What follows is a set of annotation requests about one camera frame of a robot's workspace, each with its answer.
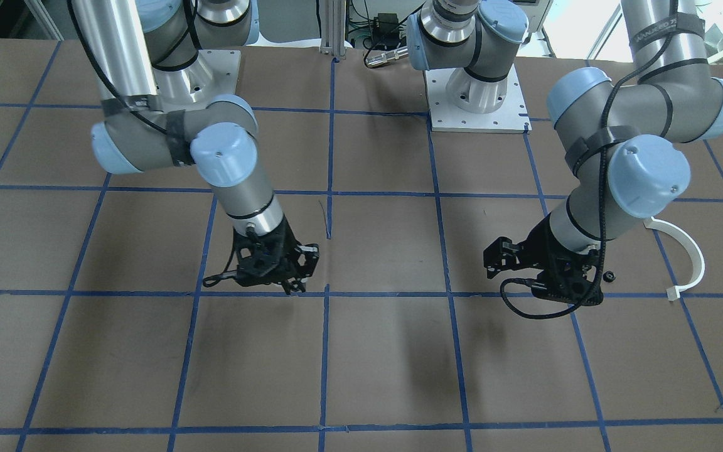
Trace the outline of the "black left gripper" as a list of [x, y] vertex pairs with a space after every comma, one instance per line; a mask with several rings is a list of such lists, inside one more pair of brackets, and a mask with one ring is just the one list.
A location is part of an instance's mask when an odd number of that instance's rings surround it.
[[521, 244], [515, 244], [507, 237], [494, 240], [484, 251], [484, 267], [488, 279], [506, 270], [540, 269], [537, 281], [544, 288], [533, 289], [535, 297], [597, 306], [603, 301], [601, 283], [597, 281], [592, 289], [593, 283], [586, 279], [586, 270], [595, 268], [600, 257], [597, 250], [577, 254], [566, 249], [554, 237], [548, 215], [534, 226]]

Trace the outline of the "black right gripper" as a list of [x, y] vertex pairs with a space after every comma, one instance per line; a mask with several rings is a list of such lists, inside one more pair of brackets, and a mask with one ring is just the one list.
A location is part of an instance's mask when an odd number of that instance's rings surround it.
[[287, 218], [269, 234], [233, 232], [237, 257], [235, 280], [251, 287], [277, 283], [288, 296], [305, 293], [319, 261], [319, 244], [297, 244]]

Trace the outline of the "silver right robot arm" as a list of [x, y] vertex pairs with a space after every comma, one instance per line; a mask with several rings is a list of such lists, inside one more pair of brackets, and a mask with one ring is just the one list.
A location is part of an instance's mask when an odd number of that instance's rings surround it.
[[233, 224], [235, 269], [212, 287], [278, 285], [303, 292], [319, 259], [285, 217], [259, 160], [259, 125], [233, 93], [230, 46], [259, 37], [255, 1], [69, 1], [100, 80], [104, 120], [92, 126], [98, 163], [113, 175], [194, 166]]

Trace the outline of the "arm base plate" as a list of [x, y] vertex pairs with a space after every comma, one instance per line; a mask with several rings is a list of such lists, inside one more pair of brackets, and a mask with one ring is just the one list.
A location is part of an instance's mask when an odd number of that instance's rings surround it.
[[505, 79], [484, 82], [463, 68], [424, 72], [431, 124], [442, 132], [520, 134], [532, 127], [514, 67]]

